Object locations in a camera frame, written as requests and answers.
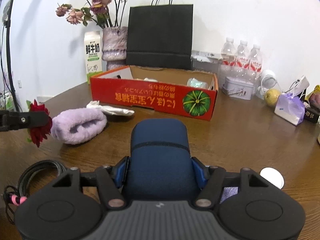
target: bouquet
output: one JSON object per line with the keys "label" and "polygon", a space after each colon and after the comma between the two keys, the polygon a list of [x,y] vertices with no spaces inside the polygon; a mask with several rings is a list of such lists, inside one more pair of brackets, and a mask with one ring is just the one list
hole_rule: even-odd
{"label": "bouquet", "polygon": [[[116,17],[115,20],[112,21],[109,14],[108,5],[112,2],[112,0],[86,0],[85,5],[78,9],[74,8],[71,4],[58,4],[58,8],[56,10],[56,14],[59,17],[63,17],[68,13],[67,21],[71,24],[79,24],[82,22],[84,26],[88,25],[89,21],[94,21],[98,26],[102,29],[105,27],[121,27],[123,11],[127,0],[114,0],[116,6]],[[118,23],[118,13],[120,9],[120,4],[122,6],[122,13],[120,23]]]}

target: pumpkin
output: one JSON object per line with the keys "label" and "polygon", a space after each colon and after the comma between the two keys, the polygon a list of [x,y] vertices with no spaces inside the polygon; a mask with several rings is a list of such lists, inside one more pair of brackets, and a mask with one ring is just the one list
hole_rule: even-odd
{"label": "pumpkin", "polygon": [[202,90],[190,91],[182,100],[183,109],[192,116],[204,115],[210,108],[211,99]]}

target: white crumpled tissue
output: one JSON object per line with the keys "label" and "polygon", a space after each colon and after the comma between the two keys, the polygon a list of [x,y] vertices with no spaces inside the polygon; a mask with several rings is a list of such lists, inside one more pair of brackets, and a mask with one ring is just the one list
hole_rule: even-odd
{"label": "white crumpled tissue", "polygon": [[99,109],[103,113],[110,115],[132,116],[134,114],[133,110],[117,108],[113,106],[101,106],[100,101],[91,101],[89,104],[87,104],[87,108]]}

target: wall outlet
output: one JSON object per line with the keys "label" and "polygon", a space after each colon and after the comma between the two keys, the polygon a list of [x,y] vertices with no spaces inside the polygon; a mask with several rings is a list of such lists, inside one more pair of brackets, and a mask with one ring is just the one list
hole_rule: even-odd
{"label": "wall outlet", "polygon": [[38,104],[43,104],[45,101],[51,99],[52,97],[42,97],[42,96],[39,96],[37,97],[37,101],[38,101]]}

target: red cardboard box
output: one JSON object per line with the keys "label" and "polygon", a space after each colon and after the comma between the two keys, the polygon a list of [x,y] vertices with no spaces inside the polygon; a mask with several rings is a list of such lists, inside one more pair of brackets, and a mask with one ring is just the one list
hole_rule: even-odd
{"label": "red cardboard box", "polygon": [[[209,89],[186,86],[189,78],[207,82]],[[92,76],[90,81],[93,100],[203,120],[211,119],[218,93],[215,74],[181,69],[122,66]]]}

